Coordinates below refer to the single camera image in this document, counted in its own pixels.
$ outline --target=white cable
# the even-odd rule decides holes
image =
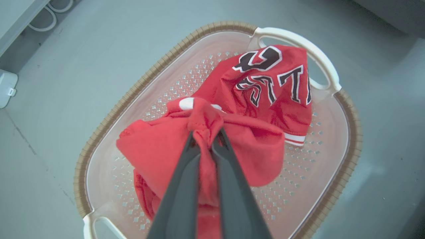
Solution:
[[[52,15],[53,18],[53,22],[50,24],[50,26],[46,27],[46,28],[36,28],[31,24],[28,24],[28,26],[33,29],[34,31],[48,31],[51,30],[54,26],[56,26],[56,15],[54,14],[54,12],[52,12],[52,10],[50,10],[50,8],[48,8],[47,6],[44,6],[44,9],[46,9],[48,12],[50,12],[50,14]]]
[[[50,3],[48,3],[47,6],[49,6],[50,9],[52,9],[53,11],[55,11],[57,13],[63,13],[63,12],[68,11],[72,7],[73,3],[74,3],[74,0],[69,0],[68,6],[66,6],[64,9],[56,9],[56,8],[52,7],[52,5]]]

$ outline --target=clothing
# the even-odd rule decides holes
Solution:
[[[303,146],[312,119],[307,52],[274,45],[221,61],[192,97],[269,122]]]
[[[184,98],[167,104],[156,120],[138,120],[127,127],[117,148],[135,167],[135,190],[146,215],[152,219],[165,194],[189,133],[201,149],[198,196],[199,238],[210,237],[219,226],[219,197],[215,163],[209,152],[224,127],[250,186],[267,185],[283,164],[283,131],[260,119],[227,114],[202,98]]]
[[[191,131],[201,149],[198,238],[219,239],[215,163],[209,150],[224,127],[250,186],[281,171],[284,143],[302,146],[311,122],[305,49],[269,46],[221,61],[192,97],[167,104],[159,119],[127,127],[117,148],[135,167],[134,188],[152,219]]]

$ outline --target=laundry basket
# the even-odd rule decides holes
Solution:
[[[127,239],[145,238],[152,223],[138,202],[133,167],[115,146],[119,133],[138,119],[160,117],[167,102],[190,96],[218,62],[265,47],[265,37],[306,48],[328,80],[328,85],[310,80],[313,115],[305,145],[286,145],[281,174],[267,186],[252,188],[273,238],[311,238],[360,155],[357,110],[341,89],[332,63],[313,43],[282,29],[219,22],[197,29],[162,57],[115,105],[83,148],[74,192],[86,239],[96,238],[97,220]]]

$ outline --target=floor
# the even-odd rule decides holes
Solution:
[[[150,66],[220,20],[303,35],[357,105],[362,156],[313,238],[408,238],[425,213],[425,40],[346,0],[82,0],[15,68],[17,94],[0,110],[0,237],[82,238],[72,185],[81,148]]]

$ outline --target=jersey lettering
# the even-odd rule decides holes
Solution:
[[[307,70],[307,100],[306,100],[307,105],[311,103],[311,101],[312,101],[312,94],[310,92],[310,77],[309,77],[309,71]]]
[[[251,69],[267,71],[282,60],[282,52],[274,46],[268,46],[261,51],[258,56],[262,59],[260,63],[252,63],[257,54],[258,51],[249,51],[243,54],[239,58],[239,64],[233,66],[233,70],[240,72],[246,72]]]
[[[300,65],[295,69],[292,69],[288,72],[285,72],[283,74],[278,75],[279,79],[279,85],[282,87],[288,80],[289,77],[292,78],[292,97],[291,99],[297,103],[301,103],[300,99],[298,98],[298,92],[299,92],[299,84],[300,84],[300,76],[304,72],[304,66]]]
[[[276,101],[275,92],[273,90],[273,79],[268,76],[252,76],[251,79],[260,81],[263,85],[267,87],[267,93],[269,96],[270,104],[273,104]]]
[[[247,77],[241,80],[238,84],[236,84],[236,88],[241,91],[252,88],[250,100],[253,103],[253,105],[258,107],[258,102],[260,102],[260,96],[261,96],[261,85],[250,81]]]

